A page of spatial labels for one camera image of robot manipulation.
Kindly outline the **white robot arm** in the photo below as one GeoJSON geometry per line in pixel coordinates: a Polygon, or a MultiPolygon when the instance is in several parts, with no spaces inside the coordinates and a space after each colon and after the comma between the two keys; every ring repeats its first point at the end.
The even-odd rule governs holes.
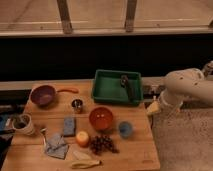
{"type": "Polygon", "coordinates": [[[147,115],[178,111],[185,96],[200,99],[213,106],[213,81],[207,79],[212,72],[213,60],[205,64],[202,70],[189,68],[169,72],[164,77],[165,89],[146,108],[147,115]]]}

